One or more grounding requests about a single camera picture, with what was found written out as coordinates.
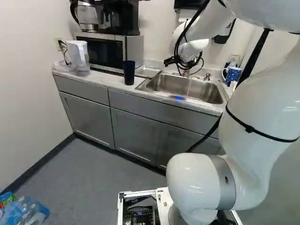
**floor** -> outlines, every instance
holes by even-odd
[[[165,186],[164,176],[75,139],[16,194],[47,206],[49,225],[116,225],[120,191]]]

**coffee maker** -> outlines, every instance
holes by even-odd
[[[95,2],[99,31],[114,35],[140,35],[139,0],[101,0]]]
[[[140,35],[139,0],[70,0],[71,14],[84,32]]]
[[[70,0],[70,11],[84,32],[98,31],[98,16],[94,0]]]

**electrical outlet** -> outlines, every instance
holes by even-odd
[[[60,52],[61,51],[61,47],[60,47],[60,44],[58,43],[58,41],[62,41],[62,38],[61,37],[55,37],[54,38],[54,43],[55,43],[56,50],[58,52]]]

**kitchen sink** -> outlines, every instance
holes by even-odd
[[[137,90],[186,101],[200,101],[213,105],[227,102],[224,88],[219,80],[204,81],[203,78],[186,78],[171,73],[160,73],[141,83]]]

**black cup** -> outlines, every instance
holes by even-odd
[[[123,61],[124,80],[126,85],[133,85],[135,82],[135,61]]]

